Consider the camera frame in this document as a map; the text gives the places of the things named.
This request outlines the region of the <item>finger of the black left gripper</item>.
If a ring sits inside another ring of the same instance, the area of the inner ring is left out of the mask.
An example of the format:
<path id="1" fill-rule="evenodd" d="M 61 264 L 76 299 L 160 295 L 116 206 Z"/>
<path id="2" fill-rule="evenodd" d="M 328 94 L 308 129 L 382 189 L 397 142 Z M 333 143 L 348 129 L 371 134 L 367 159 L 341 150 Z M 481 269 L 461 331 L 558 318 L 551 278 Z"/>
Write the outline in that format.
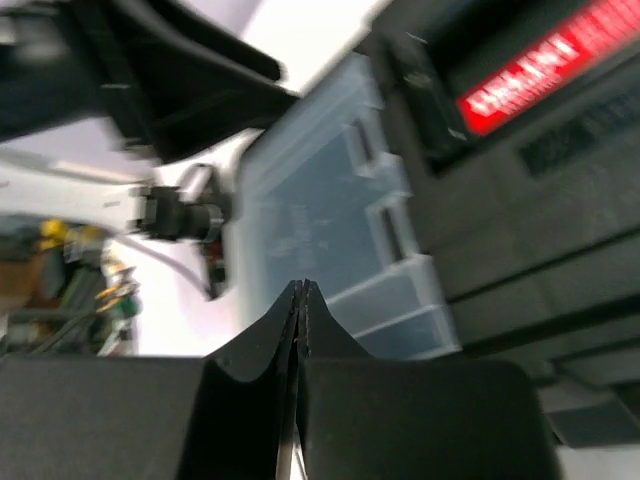
<path id="1" fill-rule="evenodd" d="M 123 146 L 184 160 L 298 99 L 277 60 L 179 1 L 57 1 L 54 18 Z"/>

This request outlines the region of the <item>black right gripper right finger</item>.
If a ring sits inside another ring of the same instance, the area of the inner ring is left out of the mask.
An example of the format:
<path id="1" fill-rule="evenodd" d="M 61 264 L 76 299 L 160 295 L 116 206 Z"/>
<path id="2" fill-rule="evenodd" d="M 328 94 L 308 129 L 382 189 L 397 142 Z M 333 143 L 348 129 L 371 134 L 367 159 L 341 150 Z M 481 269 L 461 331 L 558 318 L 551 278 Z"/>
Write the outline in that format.
<path id="1" fill-rule="evenodd" d="M 534 388 L 503 361 L 368 354 L 306 282 L 298 427 L 311 479 L 556 479 Z"/>

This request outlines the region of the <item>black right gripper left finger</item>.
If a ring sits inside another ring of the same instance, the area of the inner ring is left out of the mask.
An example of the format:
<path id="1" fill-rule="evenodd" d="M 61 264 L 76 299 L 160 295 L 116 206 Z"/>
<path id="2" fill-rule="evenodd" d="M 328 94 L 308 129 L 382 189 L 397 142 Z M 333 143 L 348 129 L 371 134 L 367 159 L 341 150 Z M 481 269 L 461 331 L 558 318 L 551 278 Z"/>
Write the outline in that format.
<path id="1" fill-rule="evenodd" d="M 300 293 L 203 358 L 3 358 L 2 477 L 287 478 Z"/>

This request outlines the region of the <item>black plastic toolbox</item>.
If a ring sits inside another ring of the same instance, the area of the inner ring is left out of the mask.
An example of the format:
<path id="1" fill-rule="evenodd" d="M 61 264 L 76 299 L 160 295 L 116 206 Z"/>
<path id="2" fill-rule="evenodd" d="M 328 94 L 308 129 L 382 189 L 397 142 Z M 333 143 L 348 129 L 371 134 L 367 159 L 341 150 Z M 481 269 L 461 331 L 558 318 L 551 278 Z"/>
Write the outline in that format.
<path id="1" fill-rule="evenodd" d="M 238 161 L 244 323 L 316 282 L 373 355 L 518 364 L 639 440 L 639 5 L 394 1 Z"/>

